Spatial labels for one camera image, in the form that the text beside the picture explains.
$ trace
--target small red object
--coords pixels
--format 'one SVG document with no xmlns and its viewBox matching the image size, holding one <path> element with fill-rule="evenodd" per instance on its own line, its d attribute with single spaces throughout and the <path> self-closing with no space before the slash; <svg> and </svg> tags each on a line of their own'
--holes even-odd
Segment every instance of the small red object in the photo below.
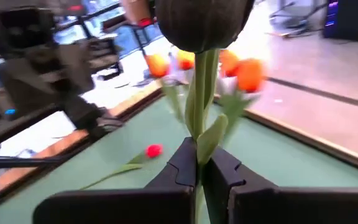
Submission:
<svg viewBox="0 0 358 224">
<path fill-rule="evenodd" d="M 149 158 L 155 158 L 161 154 L 162 154 L 162 145 L 160 144 L 149 145 L 146 149 L 146 155 Z"/>
<path fill-rule="evenodd" d="M 71 11 L 79 11 L 82 9 L 82 5 L 70 6 L 69 10 Z"/>
<path fill-rule="evenodd" d="M 140 27 L 147 27 L 149 25 L 153 24 L 153 21 L 151 19 L 141 19 L 139 22 L 138 22 L 138 26 Z"/>
</svg>

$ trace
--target floor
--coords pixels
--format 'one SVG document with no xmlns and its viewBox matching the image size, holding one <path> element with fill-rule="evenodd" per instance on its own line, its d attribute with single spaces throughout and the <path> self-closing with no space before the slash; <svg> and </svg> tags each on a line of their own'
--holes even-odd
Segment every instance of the floor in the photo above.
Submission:
<svg viewBox="0 0 358 224">
<path fill-rule="evenodd" d="M 268 14 L 275 7 L 271 2 L 255 7 L 246 28 L 229 49 L 241 58 L 262 59 L 269 77 L 358 100 L 358 43 L 322 39 L 318 32 L 290 40 L 272 35 L 276 29 L 269 23 Z M 148 54 L 167 55 L 169 48 L 162 38 L 145 49 Z M 142 80 L 147 67 L 142 54 L 138 51 L 126 56 L 122 65 L 124 74 L 107 82 L 96 81 L 96 89 L 84 97 L 110 108 L 139 90 L 131 85 L 111 86 L 123 79 L 131 83 Z M 252 109 L 358 153 L 358 106 L 267 82 Z M 56 113 L 4 142 L 0 155 L 12 155 L 24 148 L 41 151 L 73 128 L 64 114 Z"/>
</svg>

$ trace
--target black machine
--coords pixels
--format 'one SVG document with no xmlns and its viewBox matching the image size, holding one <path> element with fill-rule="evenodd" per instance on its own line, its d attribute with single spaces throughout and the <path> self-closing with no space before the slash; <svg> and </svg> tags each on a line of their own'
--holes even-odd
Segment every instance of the black machine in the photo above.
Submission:
<svg viewBox="0 0 358 224">
<path fill-rule="evenodd" d="M 87 130 L 93 141 L 122 125 L 105 108 L 79 96 L 94 88 L 92 54 L 101 49 L 92 51 L 92 46 L 99 42 L 58 45 L 52 11 L 38 7 L 1 10 L 0 25 L 0 36 L 9 46 L 0 63 L 0 143 L 57 111 L 63 111 L 77 129 Z M 0 168 L 62 161 L 0 158 Z"/>
<path fill-rule="evenodd" d="M 195 222 L 196 149 L 186 138 L 143 189 L 76 190 L 45 199 L 33 224 Z M 358 188 L 279 187 L 218 148 L 202 177 L 212 224 L 358 223 Z"/>
<path fill-rule="evenodd" d="M 358 41 L 358 1 L 329 0 L 323 37 Z"/>
</svg>

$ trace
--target tulip stem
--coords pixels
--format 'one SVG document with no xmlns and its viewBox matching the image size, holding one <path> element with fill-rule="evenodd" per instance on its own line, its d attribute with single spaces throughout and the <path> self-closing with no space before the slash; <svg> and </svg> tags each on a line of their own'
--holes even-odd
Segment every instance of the tulip stem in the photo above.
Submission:
<svg viewBox="0 0 358 224">
<path fill-rule="evenodd" d="M 195 215 L 195 223 L 200 223 L 200 213 L 201 213 L 201 207 L 203 205 L 203 200 L 204 200 L 205 196 L 204 196 L 204 188 L 201 185 L 201 183 L 199 183 L 196 186 L 196 215 Z"/>
<path fill-rule="evenodd" d="M 204 88 L 204 125 L 208 116 L 209 106 L 214 99 L 216 77 L 218 71 L 219 49 L 211 49 L 207 51 L 205 66 L 205 88 Z"/>
<path fill-rule="evenodd" d="M 204 131 L 204 90 L 205 90 L 205 66 L 208 53 L 202 52 L 196 54 L 195 58 L 195 82 L 196 82 L 196 91 L 195 91 L 195 110 L 194 110 L 194 140 L 197 141 L 198 136 L 200 136 Z"/>
</svg>

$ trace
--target purple light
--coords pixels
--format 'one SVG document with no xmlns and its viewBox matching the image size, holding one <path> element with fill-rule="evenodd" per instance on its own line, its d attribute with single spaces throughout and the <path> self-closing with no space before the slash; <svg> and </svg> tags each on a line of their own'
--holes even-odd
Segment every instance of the purple light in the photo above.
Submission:
<svg viewBox="0 0 358 224">
<path fill-rule="evenodd" d="M 328 7 L 335 7 L 338 5 L 338 2 L 329 3 Z"/>
<path fill-rule="evenodd" d="M 335 24 L 335 22 L 327 22 L 326 26 L 331 26 L 331 25 L 334 25 L 334 24 Z"/>
</svg>

